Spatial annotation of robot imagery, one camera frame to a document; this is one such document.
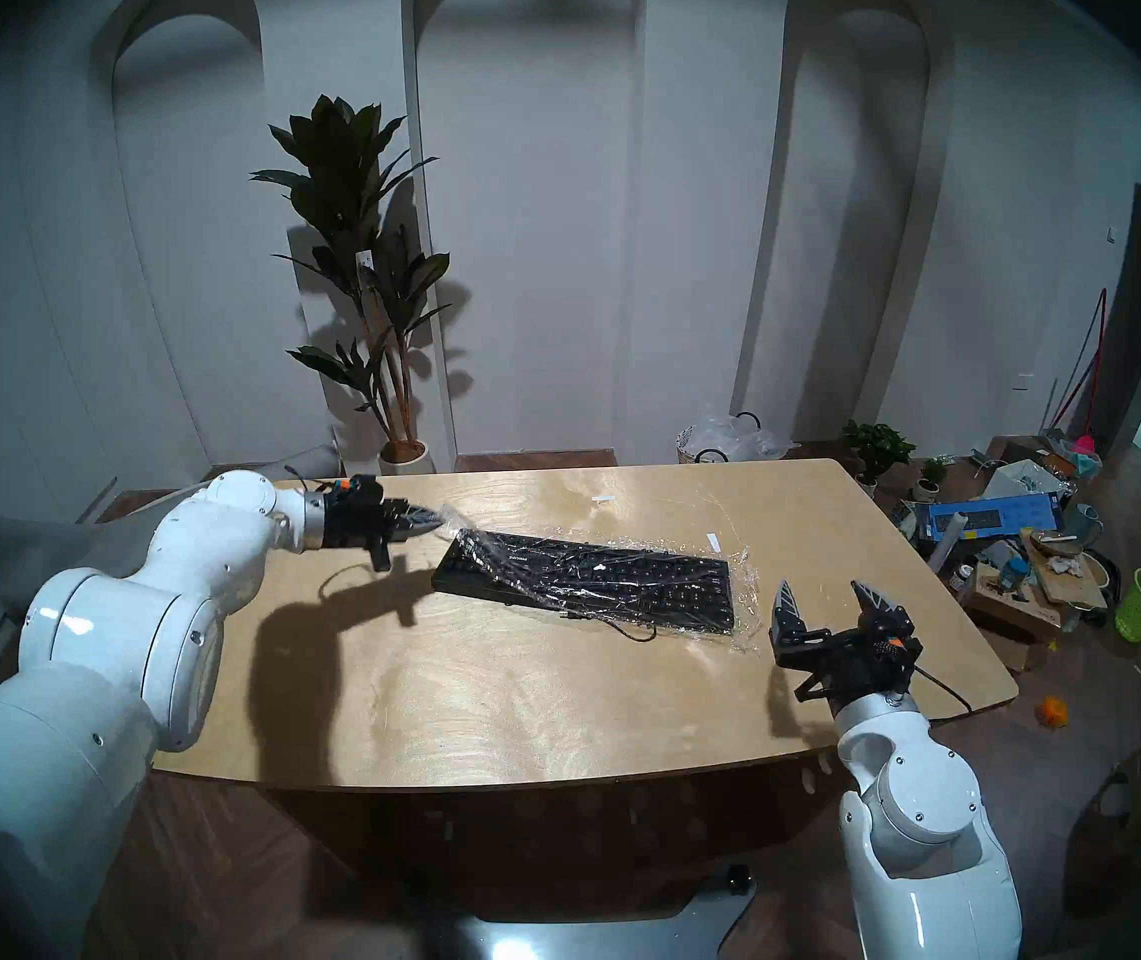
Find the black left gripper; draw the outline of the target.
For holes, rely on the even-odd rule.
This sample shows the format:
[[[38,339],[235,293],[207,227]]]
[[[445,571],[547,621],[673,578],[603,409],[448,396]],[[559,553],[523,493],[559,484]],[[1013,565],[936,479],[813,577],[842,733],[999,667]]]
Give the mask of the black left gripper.
[[[434,533],[442,516],[424,505],[396,510],[385,501],[377,476],[339,478],[321,486],[323,549],[365,549],[378,552],[388,544]]]

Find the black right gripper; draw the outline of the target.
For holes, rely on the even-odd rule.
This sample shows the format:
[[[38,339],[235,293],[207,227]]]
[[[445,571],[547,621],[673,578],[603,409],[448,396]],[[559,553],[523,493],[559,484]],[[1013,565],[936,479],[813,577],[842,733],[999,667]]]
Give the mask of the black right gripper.
[[[873,587],[851,581],[860,607],[856,627],[837,634],[807,631],[787,580],[774,600],[772,652],[776,665],[806,673],[793,691],[798,702],[824,700],[843,709],[875,694],[908,693],[924,647],[907,611]]]

